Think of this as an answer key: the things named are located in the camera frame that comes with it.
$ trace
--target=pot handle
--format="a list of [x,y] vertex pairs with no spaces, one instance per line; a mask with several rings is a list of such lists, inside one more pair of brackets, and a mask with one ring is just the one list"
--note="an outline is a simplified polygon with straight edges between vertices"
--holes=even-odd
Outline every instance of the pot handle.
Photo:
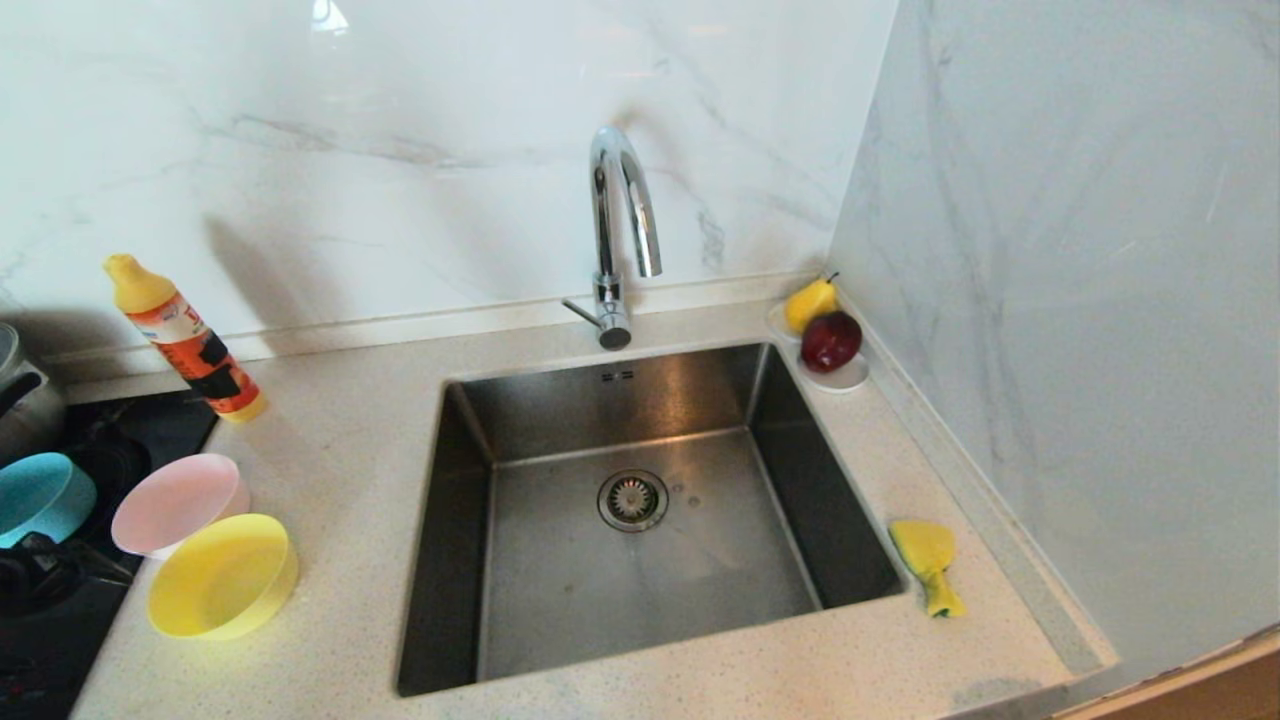
[[18,375],[18,379],[9,383],[9,387],[0,389],[0,418],[13,410],[14,405],[27,397],[27,393],[40,387],[44,379],[40,373],[28,372]]

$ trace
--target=yellow bowl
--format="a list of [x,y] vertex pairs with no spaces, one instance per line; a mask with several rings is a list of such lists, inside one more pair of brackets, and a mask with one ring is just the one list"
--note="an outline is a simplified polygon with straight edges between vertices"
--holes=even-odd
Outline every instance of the yellow bowl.
[[289,533],[269,515],[233,515],[195,533],[160,568],[147,616],[174,638],[229,641],[271,619],[298,582]]

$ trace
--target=sponge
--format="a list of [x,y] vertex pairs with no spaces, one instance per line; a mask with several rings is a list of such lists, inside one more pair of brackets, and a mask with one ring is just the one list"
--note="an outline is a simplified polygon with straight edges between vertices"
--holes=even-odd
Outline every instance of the sponge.
[[924,583],[931,618],[959,618],[968,612],[960,596],[942,575],[956,556],[956,538],[951,530],[923,520],[890,523],[888,534],[897,546],[906,566]]

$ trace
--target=countertop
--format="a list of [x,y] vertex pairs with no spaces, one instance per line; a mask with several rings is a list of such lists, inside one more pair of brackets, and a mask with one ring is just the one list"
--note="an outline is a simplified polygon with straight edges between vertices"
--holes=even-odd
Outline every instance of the countertop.
[[[275,619],[241,639],[175,641],[147,623],[159,568],[147,561],[74,716],[942,717],[1078,678],[895,414],[877,384],[892,378],[873,364],[872,380],[847,395],[801,384],[882,541],[886,524],[902,518],[955,530],[948,577],[968,616],[928,618],[913,579],[902,594],[837,610],[429,696],[396,694],[443,383],[767,341],[769,305],[641,315],[635,341],[617,354],[600,351],[591,328],[577,323],[247,364],[271,409],[247,425],[220,423],[206,450],[234,457],[253,511],[289,529],[301,557],[297,589]],[[73,396],[177,387],[165,373],[82,386]]]

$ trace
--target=red apple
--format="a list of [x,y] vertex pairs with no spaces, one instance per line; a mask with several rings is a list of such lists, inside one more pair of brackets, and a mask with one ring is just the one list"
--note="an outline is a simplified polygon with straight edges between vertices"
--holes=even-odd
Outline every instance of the red apple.
[[814,373],[844,368],[863,346],[863,328],[846,313],[818,315],[805,325],[800,359]]

